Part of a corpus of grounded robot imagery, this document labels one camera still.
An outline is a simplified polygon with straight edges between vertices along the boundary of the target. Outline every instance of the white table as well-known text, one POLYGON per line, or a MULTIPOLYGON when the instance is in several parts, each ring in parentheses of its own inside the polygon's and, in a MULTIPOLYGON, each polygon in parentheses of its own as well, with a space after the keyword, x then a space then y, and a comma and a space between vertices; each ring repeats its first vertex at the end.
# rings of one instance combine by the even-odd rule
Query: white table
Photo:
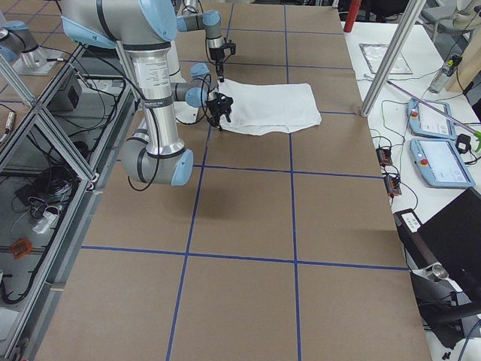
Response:
MULTIPOLYGON (((346 42, 349 49, 349 54, 352 60, 352 66, 354 68, 356 79, 358 79, 358 88, 361 93, 361 97, 364 98, 369 86, 370 81, 362 80, 365 78, 364 74, 371 77, 371 71, 368 64, 362 55, 359 44, 389 44, 391 38, 396 30, 395 24, 379 24, 379 23, 356 23, 351 33, 346 34, 346 42)), ((391 75, 389 79, 392 79, 394 83, 408 90, 410 93, 424 97, 429 100, 441 100, 444 98, 450 98, 456 96, 456 93, 448 93, 445 90, 439 94, 432 94, 425 92, 429 87, 435 73, 422 77, 421 79, 403 80, 407 78, 421 77, 425 74, 431 73, 439 69, 443 64, 443 59, 440 57, 436 48, 434 47, 431 39, 428 37, 426 31, 422 26, 416 25, 413 27, 403 50, 401 51, 408 65, 413 70, 412 75, 391 75)), ((369 114, 368 122, 372 129, 376 129, 381 135, 391 139, 393 144, 400 144, 402 139, 399 135, 389 131, 383 126, 383 118, 381 117, 381 102, 383 100, 392 100, 395 102, 408 102, 410 98, 400 91, 396 90, 393 86, 386 84, 377 99, 373 110, 369 114)), ((476 115, 474 114, 471 106, 467 102, 464 96, 458 96, 453 99, 446 100, 452 110, 452 115, 457 120, 463 123, 477 123, 476 127, 481 130, 481 123, 479 123, 476 115)), ((394 129, 395 131, 404 134, 407 125, 407 106, 397 105, 390 102, 384 103, 384 114, 386 118, 386 125, 394 129)), ((459 134, 463 129, 459 127, 455 128, 456 133, 459 134)), ((377 132, 372 131, 372 135, 378 135, 377 132)), ((441 208, 451 202, 456 196, 458 196, 462 190, 449 190, 449 189, 435 189, 426 185, 421 176, 416 170, 411 157, 409 149, 409 140, 413 139, 409 130, 406 132, 406 143, 402 148, 402 160, 401 147, 393 147, 392 159, 394 164, 400 168, 401 166, 401 180, 409 187, 413 188, 419 197, 419 204, 416 208, 416 214, 422 222, 427 221, 433 215, 435 215, 441 208)), ((377 146, 379 139, 374 139, 374 144, 377 146)), ((471 142, 473 148, 477 147, 477 143, 471 142)), ((387 141, 383 141, 381 145, 388 145, 387 141)), ((463 156, 466 161, 470 160, 470 156, 463 156)), ((481 191, 481 161, 479 164, 468 167, 471 175, 476 181, 476 190, 481 191)), ((406 208, 413 208, 416 204, 415 196, 406 188, 401 185, 402 196, 394 198, 392 203, 392 211, 400 211, 406 208)), ((431 332, 426 332, 431 355, 433 360, 439 360, 444 352, 447 350, 437 340, 436 336, 431 332)), ((469 341, 467 350, 463 356, 462 361, 475 361, 479 360, 481 355, 481 339, 475 338, 469 341)), ((457 360, 459 352, 461 350, 463 341, 460 341, 455 350, 452 352, 450 359, 457 360)))

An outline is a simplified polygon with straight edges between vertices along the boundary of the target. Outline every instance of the white cloth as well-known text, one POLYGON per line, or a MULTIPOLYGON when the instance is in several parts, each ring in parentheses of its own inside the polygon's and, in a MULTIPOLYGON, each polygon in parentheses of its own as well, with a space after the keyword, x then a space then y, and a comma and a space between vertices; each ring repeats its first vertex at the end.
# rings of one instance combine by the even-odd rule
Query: white cloth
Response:
POLYGON ((231 123, 224 116, 220 120, 222 128, 231 132, 292 133, 321 123, 309 84, 246 85, 225 79, 219 91, 234 99, 231 123))

